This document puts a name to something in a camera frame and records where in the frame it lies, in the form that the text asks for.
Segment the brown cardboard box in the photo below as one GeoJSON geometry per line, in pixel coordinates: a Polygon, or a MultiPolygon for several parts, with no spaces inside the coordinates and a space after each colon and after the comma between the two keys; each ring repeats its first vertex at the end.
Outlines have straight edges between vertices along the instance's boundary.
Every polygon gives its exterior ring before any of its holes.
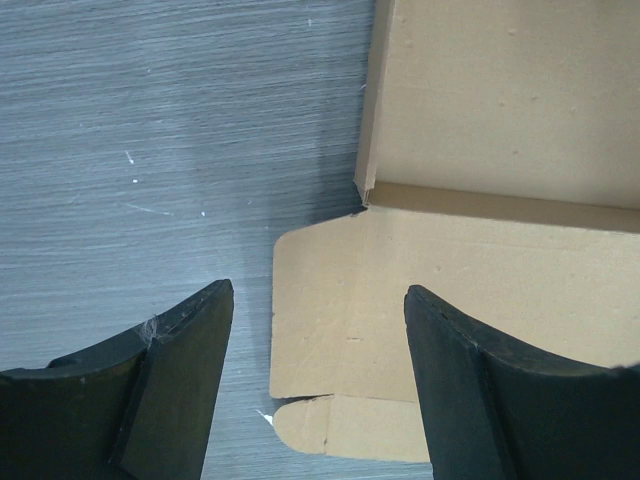
{"type": "Polygon", "coordinates": [[[413,285],[549,352],[638,362],[637,2],[377,2],[354,182],[361,213],[274,247],[289,448],[428,460],[413,285]]]}

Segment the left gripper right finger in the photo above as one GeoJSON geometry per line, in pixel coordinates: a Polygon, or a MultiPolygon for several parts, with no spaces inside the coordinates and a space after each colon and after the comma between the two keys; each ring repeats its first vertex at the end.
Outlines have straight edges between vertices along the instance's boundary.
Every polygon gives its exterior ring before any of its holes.
{"type": "Polygon", "coordinates": [[[406,334],[437,479],[635,479],[639,369],[527,344],[413,285],[406,334]]]}

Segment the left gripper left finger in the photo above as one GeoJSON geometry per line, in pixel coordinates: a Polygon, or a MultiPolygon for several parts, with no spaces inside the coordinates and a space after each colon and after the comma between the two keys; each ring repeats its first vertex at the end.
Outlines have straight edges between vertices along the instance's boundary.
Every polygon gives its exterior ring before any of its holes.
{"type": "Polygon", "coordinates": [[[1,374],[5,479],[197,479],[234,309],[218,280],[38,369],[1,374]]]}

